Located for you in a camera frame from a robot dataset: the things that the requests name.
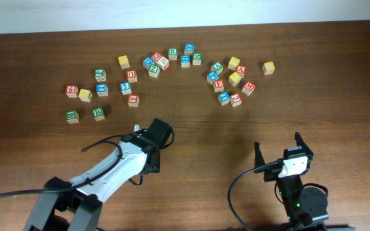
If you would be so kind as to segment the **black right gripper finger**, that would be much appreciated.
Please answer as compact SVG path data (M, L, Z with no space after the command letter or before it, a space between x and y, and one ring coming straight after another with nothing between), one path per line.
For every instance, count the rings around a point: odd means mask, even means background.
M254 167L261 168L262 166L265 165L265 161L260 150L259 142L254 143L254 154L255 154Z
M295 132L295 140L296 140L297 146L301 147L302 151L306 154L307 157L313 157L312 150L303 141L299 132Z

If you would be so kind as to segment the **green R block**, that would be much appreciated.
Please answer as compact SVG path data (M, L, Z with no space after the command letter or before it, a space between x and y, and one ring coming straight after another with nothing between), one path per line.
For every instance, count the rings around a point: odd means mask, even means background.
M168 49L168 59L177 60L178 59L178 49L170 47Z

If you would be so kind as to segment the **red 6 I block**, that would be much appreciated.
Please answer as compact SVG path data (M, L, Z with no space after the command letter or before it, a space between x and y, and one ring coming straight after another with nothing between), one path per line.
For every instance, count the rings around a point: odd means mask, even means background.
M66 86L66 95L69 98L77 98L78 97L78 87L76 85L67 85Z

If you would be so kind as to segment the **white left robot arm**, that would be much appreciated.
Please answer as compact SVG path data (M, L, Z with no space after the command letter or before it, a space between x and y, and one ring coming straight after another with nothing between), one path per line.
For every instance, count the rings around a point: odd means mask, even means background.
M29 230L97 230L103 204L132 177L160 172L160 151L172 129L138 130L121 137L100 163L68 181L53 177L44 185L26 222Z

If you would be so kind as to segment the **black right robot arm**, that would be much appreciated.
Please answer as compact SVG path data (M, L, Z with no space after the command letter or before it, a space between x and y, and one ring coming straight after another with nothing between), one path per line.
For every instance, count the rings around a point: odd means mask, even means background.
M288 223L266 225L257 230L355 230L355 227L337 225L328 227L328 189L315 183L302 183L301 176L308 172L313 152L295 133L296 146L284 150L283 158L265 163L260 144L254 143L255 173L263 173L265 182L275 181L275 189L281 193L281 201L288 216Z

